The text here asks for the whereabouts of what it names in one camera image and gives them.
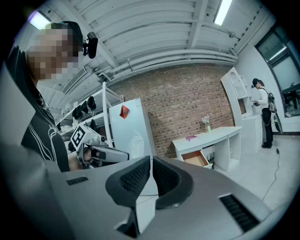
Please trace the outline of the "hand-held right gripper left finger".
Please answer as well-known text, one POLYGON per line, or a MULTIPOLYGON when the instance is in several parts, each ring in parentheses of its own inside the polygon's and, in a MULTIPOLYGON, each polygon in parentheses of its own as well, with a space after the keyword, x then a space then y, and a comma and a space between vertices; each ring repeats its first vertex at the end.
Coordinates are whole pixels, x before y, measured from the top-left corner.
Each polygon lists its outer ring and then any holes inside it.
POLYGON ((120 206, 135 207, 150 177, 150 156, 112 174, 105 183, 107 193, 120 206))

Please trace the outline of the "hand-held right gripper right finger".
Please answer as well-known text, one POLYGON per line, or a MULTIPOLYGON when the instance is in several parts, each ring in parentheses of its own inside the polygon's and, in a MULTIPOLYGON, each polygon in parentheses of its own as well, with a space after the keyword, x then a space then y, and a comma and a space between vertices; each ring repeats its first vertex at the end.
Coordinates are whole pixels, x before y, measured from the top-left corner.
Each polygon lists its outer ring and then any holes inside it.
POLYGON ((152 174, 158 190, 157 210, 178 207, 192 194, 192 176, 157 156, 153 158, 152 174))

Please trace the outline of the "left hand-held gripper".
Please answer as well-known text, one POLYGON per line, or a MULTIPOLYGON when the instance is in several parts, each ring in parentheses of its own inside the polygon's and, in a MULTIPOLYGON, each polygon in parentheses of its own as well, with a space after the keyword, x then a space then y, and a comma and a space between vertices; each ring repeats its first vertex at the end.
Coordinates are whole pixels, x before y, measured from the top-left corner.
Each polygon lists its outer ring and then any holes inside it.
POLYGON ((79 125, 74 130, 70 141, 83 169, 97 168, 129 160, 129 153, 108 147, 105 137, 86 125, 79 125), (90 162, 85 162, 83 159, 86 149, 91 149, 92 159, 90 162))

